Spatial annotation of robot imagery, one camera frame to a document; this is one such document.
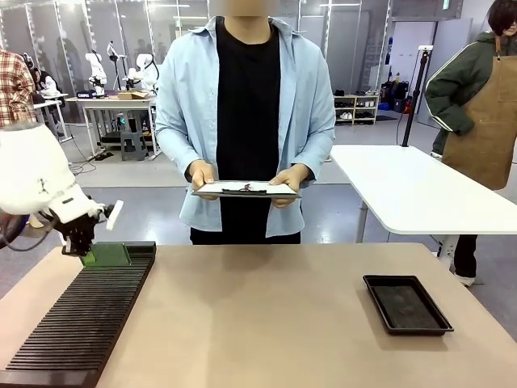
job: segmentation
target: dark green jacket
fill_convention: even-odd
[[[517,55],[517,41],[503,37],[502,55]],[[457,53],[427,83],[426,100],[433,119],[442,127],[433,152],[442,155],[449,132],[461,136],[474,126],[463,105],[488,82],[495,56],[493,32],[483,32],[477,41]]]

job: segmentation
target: light blue shirt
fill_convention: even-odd
[[[278,19],[271,22],[280,35],[278,172],[303,163],[316,179],[334,143],[335,110],[329,70],[319,47],[286,23]],[[205,27],[175,40],[160,69],[158,143],[185,176],[192,162],[203,159],[215,167],[217,179],[218,87],[219,56],[213,18]],[[198,230],[222,231],[220,201],[203,200],[191,193],[189,186],[180,219]],[[285,209],[271,206],[266,237],[295,234],[304,226],[300,200]]]

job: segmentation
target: person in plaid shirt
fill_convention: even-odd
[[[32,93],[36,91],[23,58],[0,48],[0,128],[36,121]]]

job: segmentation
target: cardboard box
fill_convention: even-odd
[[[149,92],[143,92],[143,91],[121,91],[119,93],[119,99],[122,99],[124,101],[129,99],[145,99]]]

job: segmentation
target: plastic tray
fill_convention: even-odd
[[[363,276],[390,335],[454,331],[416,276]]]

